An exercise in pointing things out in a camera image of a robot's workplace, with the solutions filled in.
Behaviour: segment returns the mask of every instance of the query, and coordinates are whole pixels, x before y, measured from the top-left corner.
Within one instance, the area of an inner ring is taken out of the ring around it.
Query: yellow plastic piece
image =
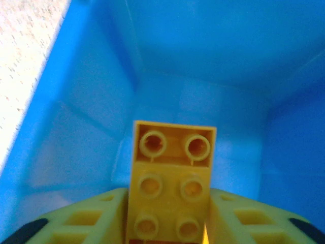
[[[215,140],[214,127],[135,123],[126,244],[202,243]]]
[[[303,217],[210,190],[216,129],[137,121],[130,192],[49,212],[28,244],[315,244]]]
[[[46,224],[28,244],[100,244],[125,242],[127,189],[115,189],[46,213]]]
[[[211,189],[205,244],[315,244],[288,219],[303,217]]]

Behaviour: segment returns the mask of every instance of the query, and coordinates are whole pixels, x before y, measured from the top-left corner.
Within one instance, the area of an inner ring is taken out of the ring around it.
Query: hollow lego stud
[[[182,181],[180,184],[180,193],[182,198],[188,202],[200,200],[203,194],[202,181],[196,176]]]
[[[185,138],[184,150],[192,162],[202,161],[209,155],[211,146],[207,138],[199,134],[193,134]]]
[[[154,239],[158,234],[158,219],[154,215],[141,213],[137,216],[134,224],[135,234],[143,240]]]
[[[180,241],[189,242],[195,240],[200,233],[198,221],[191,216],[179,217],[176,221],[176,234]]]
[[[161,156],[167,148],[167,139],[160,131],[148,131],[140,139],[140,152],[148,158]]]
[[[163,189],[163,181],[157,174],[147,173],[139,179],[139,191],[148,199],[159,196]]]

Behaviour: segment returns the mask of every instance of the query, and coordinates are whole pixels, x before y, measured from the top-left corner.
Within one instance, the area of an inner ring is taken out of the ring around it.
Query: lego brick
[[[123,243],[127,189],[115,189],[46,213],[48,219],[27,244]]]
[[[211,189],[209,244],[314,244],[290,222],[292,218],[308,223],[295,213]]]
[[[216,128],[137,121],[126,243],[201,243]]]

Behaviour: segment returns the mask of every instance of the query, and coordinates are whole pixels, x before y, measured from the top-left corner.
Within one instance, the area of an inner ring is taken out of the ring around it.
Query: yellow lego brick
[[[202,242],[215,139],[214,127],[136,122],[127,244]]]
[[[115,189],[39,216],[49,220],[27,244],[124,243],[127,189]]]
[[[289,218],[308,222],[295,213],[211,189],[209,244],[315,244]]]

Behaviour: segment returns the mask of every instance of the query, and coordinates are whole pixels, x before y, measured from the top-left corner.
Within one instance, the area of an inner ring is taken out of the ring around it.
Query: blue plastic wall
[[[0,240],[127,187],[136,119],[218,127],[211,187],[325,229],[324,1],[72,0],[0,178]]]
[[[325,75],[271,110],[259,196],[267,204],[305,216],[323,231],[324,127]]]

